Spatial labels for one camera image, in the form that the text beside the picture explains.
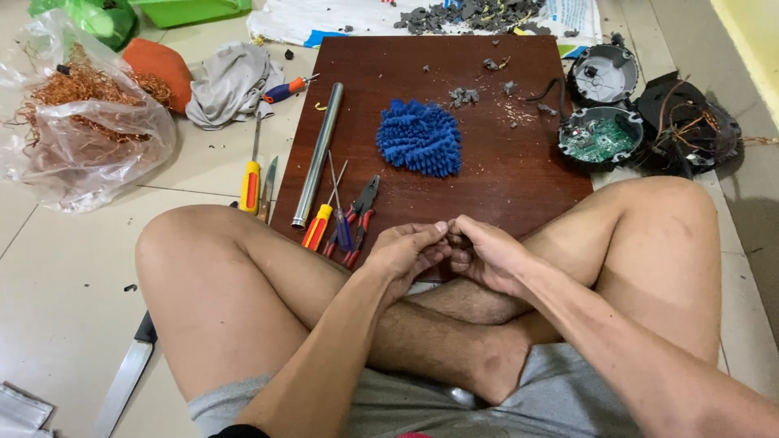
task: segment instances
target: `hand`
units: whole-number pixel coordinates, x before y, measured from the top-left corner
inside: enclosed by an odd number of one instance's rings
[[[461,214],[449,221],[452,270],[496,292],[523,298],[517,265],[530,253],[507,232]]]
[[[451,255],[452,248],[445,239],[448,230],[449,225],[440,221],[401,225],[379,235],[364,266],[387,273],[392,279],[384,295],[384,309],[403,298],[423,270]]]

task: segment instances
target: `electronic circuit board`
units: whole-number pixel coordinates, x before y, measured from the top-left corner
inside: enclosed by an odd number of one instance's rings
[[[586,128],[577,127],[564,138],[570,156],[580,161],[601,163],[616,154],[632,150],[635,140],[620,128],[613,118],[590,122]]]

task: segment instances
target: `knife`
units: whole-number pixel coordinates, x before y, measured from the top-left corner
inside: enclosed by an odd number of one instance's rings
[[[116,423],[122,416],[127,401],[154,352],[155,342],[157,342],[157,331],[154,330],[151,316],[146,311],[125,360],[119,367],[111,388],[108,389],[108,395],[105,396],[100,413],[97,414],[97,421],[92,428],[92,438],[109,438],[114,432]]]
[[[270,162],[268,173],[265,175],[265,188],[263,189],[262,199],[259,201],[259,213],[257,217],[266,224],[268,223],[268,216],[270,212],[270,197],[273,195],[273,180],[276,179],[276,164],[279,162],[279,157],[273,159]]]

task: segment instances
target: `brown wooden board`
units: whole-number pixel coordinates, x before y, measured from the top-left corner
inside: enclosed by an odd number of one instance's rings
[[[495,39],[500,39],[497,46],[492,44]],[[499,71],[482,66],[486,58],[500,64],[509,56],[508,65]],[[429,72],[423,71],[425,65],[430,65]],[[349,160],[339,186],[341,206],[348,209],[373,175],[381,177],[373,203],[376,214],[355,269],[362,265],[376,236],[395,225],[434,223],[468,214],[520,238],[592,193],[590,179],[566,170],[558,159],[559,116],[540,112],[537,102],[519,99],[542,92],[551,78],[563,75],[554,37],[326,37],[314,71],[321,76],[308,90],[272,226],[296,242],[303,239],[305,231],[292,228],[291,221],[325,115],[314,107],[317,102],[326,105],[333,84],[341,82],[344,100],[330,144],[336,173]],[[510,80],[519,88],[509,97],[502,84]],[[448,104],[449,91],[457,87],[475,88],[480,94],[478,103],[451,110],[463,134],[460,173],[433,178],[387,164],[375,136],[381,111],[390,101],[415,98]],[[544,103],[557,108],[559,90],[553,90]],[[518,126],[512,129],[514,122]],[[332,189],[326,163],[309,221]],[[334,222],[333,217],[320,252]],[[333,259],[340,262],[343,257],[336,251]],[[419,278],[446,280],[452,276],[443,267]]]

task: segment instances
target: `black knife handle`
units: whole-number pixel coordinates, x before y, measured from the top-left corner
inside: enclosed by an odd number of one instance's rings
[[[146,315],[143,316],[143,321],[136,331],[136,341],[147,342],[154,344],[157,342],[157,331],[154,329],[154,323],[151,322],[151,315],[149,311],[146,311]]]

